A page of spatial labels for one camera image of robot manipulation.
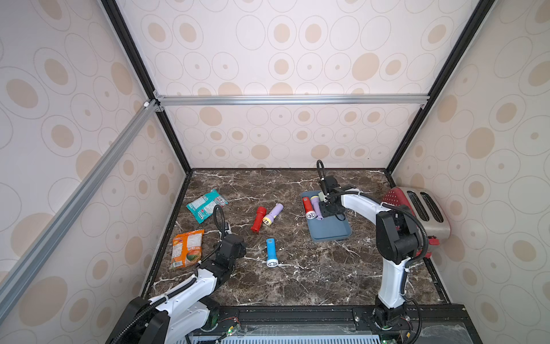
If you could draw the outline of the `blue flashlight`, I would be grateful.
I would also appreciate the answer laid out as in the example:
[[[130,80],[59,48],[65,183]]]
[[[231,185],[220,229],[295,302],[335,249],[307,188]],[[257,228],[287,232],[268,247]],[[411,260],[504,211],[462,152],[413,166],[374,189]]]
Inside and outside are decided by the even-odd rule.
[[[267,267],[270,267],[270,268],[277,267],[279,265],[279,260],[276,255],[275,239],[269,238],[266,240],[266,249],[267,249],[267,258],[266,258]]]

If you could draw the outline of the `purple flashlight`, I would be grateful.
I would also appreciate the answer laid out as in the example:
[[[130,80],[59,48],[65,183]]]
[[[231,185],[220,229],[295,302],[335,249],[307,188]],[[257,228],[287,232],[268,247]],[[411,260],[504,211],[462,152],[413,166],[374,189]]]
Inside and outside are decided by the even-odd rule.
[[[263,218],[263,223],[267,226],[271,226],[283,209],[284,206],[282,204],[276,204],[275,207]]]
[[[320,208],[320,198],[319,198],[319,196],[312,196],[310,198],[310,201],[311,201],[312,207],[315,211],[316,219],[317,220],[323,220],[324,217],[322,215],[322,211],[321,211],[321,208]]]

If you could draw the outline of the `red flashlight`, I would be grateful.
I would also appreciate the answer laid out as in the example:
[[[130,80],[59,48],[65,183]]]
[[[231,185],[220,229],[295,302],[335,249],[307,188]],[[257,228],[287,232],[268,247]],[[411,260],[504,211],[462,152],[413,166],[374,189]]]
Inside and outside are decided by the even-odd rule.
[[[254,219],[254,223],[251,227],[252,232],[254,232],[254,233],[259,233],[260,232],[260,229],[261,229],[262,224],[263,224],[263,219],[264,219],[265,216],[266,216],[266,208],[263,207],[263,206],[260,206],[256,210],[256,216],[255,216],[255,219]]]
[[[305,209],[306,218],[308,220],[316,219],[317,213],[314,210],[312,202],[309,197],[305,196],[302,198],[302,203]]]

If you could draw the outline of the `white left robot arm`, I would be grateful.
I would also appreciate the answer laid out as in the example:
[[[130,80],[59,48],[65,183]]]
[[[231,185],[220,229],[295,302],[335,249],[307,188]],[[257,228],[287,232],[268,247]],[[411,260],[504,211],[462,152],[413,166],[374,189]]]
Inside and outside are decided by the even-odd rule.
[[[149,300],[131,300],[106,342],[176,343],[202,328],[218,307],[208,296],[229,280],[245,254],[243,238],[227,235],[187,280]]]

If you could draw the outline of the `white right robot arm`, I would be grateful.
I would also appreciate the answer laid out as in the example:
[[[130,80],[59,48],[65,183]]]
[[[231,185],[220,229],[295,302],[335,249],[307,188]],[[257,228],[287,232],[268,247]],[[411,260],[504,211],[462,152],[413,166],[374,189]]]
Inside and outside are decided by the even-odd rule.
[[[424,258],[428,235],[406,206],[379,203],[359,189],[342,187],[334,176],[319,176],[327,209],[352,210],[376,226],[376,247],[382,256],[382,282],[373,317],[380,328],[389,328],[405,315],[405,283],[409,267]]]

